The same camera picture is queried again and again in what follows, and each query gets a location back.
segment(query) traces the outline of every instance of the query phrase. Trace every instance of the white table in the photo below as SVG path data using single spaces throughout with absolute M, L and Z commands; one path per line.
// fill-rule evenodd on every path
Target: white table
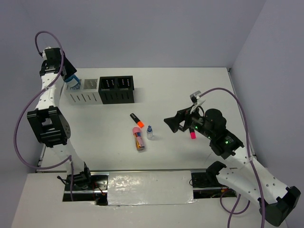
M 179 170 L 205 169 L 221 160 L 209 147 L 209 140 L 200 134 L 190 139 L 189 132 L 172 133 L 163 119 L 190 107 L 190 94 L 223 87 L 233 92 L 226 68 L 84 68 L 79 78 L 127 76 L 134 78 L 135 104 L 71 105 L 65 95 L 60 110 L 71 126 L 71 143 L 79 157 L 92 171 L 114 170 Z M 219 109 L 227 119 L 227 128 L 245 144 L 245 130 L 236 101 L 224 91 L 206 95 L 205 110 Z M 145 152 L 137 152 L 129 116 L 135 113 L 153 128 L 156 140 L 143 136 Z M 41 166 L 59 163 L 58 157 L 46 148 Z M 51 171 L 65 171 L 59 166 Z
M 62 202 L 64 185 L 58 173 L 28 174 L 13 228 L 226 228 L 229 214 L 219 199 L 200 199 L 192 204 L 150 206 L 95 206 L 93 202 Z M 232 208 L 236 198 L 224 198 Z M 241 198 L 237 211 L 247 200 Z M 233 216 L 232 228 L 258 228 L 261 215 L 255 206 Z M 265 228 L 274 228 L 266 222 Z M 283 222 L 280 228 L 287 228 Z

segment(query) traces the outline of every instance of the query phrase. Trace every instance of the plastic sheet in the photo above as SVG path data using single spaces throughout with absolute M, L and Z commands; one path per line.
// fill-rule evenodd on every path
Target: plastic sheet
M 193 203 L 190 171 L 111 172 L 108 205 Z

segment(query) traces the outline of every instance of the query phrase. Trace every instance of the robotic arm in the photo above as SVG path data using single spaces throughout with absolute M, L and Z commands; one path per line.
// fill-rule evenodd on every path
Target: robotic arm
M 252 161 L 263 188 L 266 220 L 274 226 L 279 226 L 296 207 L 301 194 L 299 189 L 295 186 L 288 187 L 254 157 L 248 158 L 243 143 L 226 129 L 227 121 L 219 110 L 209 109 L 201 116 L 199 110 L 204 101 L 201 101 L 200 94 L 200 91 L 197 91 L 190 96 L 193 106 L 179 110 L 175 117 L 166 118 L 164 122 L 173 133 L 192 128 L 210 139 L 211 149 L 222 159 L 207 168 L 209 180 L 236 190 L 261 207 L 257 179 L 250 165 Z M 184 126 L 180 125 L 182 121 L 185 121 Z
M 55 80 L 59 72 L 60 49 L 46 48 L 42 56 L 44 62 L 41 66 L 40 76 L 43 89 Z M 70 88 L 77 88 L 79 85 L 79 79 L 74 75 L 75 72 L 76 69 L 64 55 L 64 68 L 61 76 Z M 57 80 L 41 95 L 35 110 L 28 112 L 27 118 L 40 143 L 50 147 L 61 160 L 71 155 L 74 166 L 73 184 L 87 189 L 88 184 L 91 183 L 90 170 L 76 154 L 69 140 L 70 126 L 58 108 L 61 88 L 62 81 Z M 66 162 L 64 165 L 67 171 L 67 182 L 70 182 L 72 173 L 70 163 Z

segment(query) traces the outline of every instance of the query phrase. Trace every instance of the small clear bottle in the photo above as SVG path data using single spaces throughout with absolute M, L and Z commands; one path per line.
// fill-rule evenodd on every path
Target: small clear bottle
M 152 127 L 149 125 L 147 129 L 147 139 L 151 140 L 153 138 L 153 130 Z

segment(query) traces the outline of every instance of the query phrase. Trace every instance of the orange cap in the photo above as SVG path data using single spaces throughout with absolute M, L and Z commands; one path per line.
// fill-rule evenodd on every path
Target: orange cap
M 137 125 L 140 127 L 140 128 L 143 128 L 144 127 L 144 124 L 140 121 L 137 123 Z

